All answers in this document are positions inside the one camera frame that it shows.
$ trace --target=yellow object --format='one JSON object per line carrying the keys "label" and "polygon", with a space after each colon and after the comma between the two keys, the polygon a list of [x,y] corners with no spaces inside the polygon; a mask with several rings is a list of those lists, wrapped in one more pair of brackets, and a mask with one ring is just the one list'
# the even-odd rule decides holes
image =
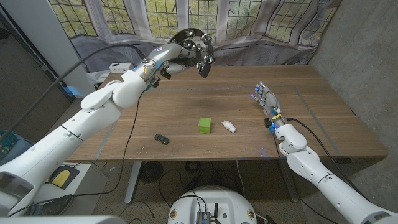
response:
{"label": "yellow object", "polygon": [[280,117],[280,114],[278,114],[278,115],[275,116],[275,117],[272,117],[272,119],[277,119],[278,117]]}
{"label": "yellow object", "polygon": [[58,187],[62,187],[64,183],[68,180],[69,175],[69,170],[64,170],[53,179],[52,183],[57,185]]}

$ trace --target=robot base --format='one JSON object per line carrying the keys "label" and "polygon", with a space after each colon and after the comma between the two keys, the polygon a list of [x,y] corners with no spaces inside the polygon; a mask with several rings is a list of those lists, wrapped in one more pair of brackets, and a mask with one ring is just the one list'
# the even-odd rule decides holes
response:
{"label": "robot base", "polygon": [[[207,206],[207,212],[214,215],[215,203],[217,203],[217,220],[222,223],[257,223],[253,206],[240,194],[226,187],[215,185],[197,187],[194,189],[197,196],[201,197]],[[192,191],[183,194],[194,195]],[[201,211],[205,211],[205,204],[198,198]],[[196,197],[185,197],[172,204],[168,216],[168,224],[197,223],[199,205]]]}

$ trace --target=toy car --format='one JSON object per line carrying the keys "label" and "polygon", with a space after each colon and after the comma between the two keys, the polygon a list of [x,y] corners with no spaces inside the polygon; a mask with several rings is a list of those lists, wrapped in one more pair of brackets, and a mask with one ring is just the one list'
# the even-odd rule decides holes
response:
{"label": "toy car", "polygon": [[170,141],[168,138],[166,138],[165,136],[163,136],[161,134],[156,134],[155,135],[155,140],[158,140],[158,141],[160,141],[163,144],[168,144],[169,141]]}

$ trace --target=green cube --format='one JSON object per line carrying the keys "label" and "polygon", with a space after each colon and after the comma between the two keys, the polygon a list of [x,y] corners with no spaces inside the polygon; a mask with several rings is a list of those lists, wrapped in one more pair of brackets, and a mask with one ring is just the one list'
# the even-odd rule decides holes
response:
{"label": "green cube", "polygon": [[211,118],[199,119],[199,133],[210,134]]}

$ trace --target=table leg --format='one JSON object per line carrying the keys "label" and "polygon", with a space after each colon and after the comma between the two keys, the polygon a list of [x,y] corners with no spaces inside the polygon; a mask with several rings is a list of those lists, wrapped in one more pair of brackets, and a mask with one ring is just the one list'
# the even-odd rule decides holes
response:
{"label": "table leg", "polygon": [[124,203],[126,204],[130,204],[132,202],[132,198],[138,184],[138,175],[141,169],[141,164],[141,161],[135,161],[132,164],[129,185],[127,186],[126,196],[124,198]]}
{"label": "table leg", "polygon": [[296,193],[297,190],[294,187],[294,185],[292,185],[294,182],[293,182],[292,172],[291,172],[289,166],[287,164],[282,164],[285,161],[278,160],[277,162],[278,162],[278,165],[280,167],[280,172],[282,173],[282,177],[284,178],[284,182],[285,182],[287,191],[288,191],[288,193],[290,195],[290,200],[292,202],[299,202],[300,199],[299,199],[299,196]]}

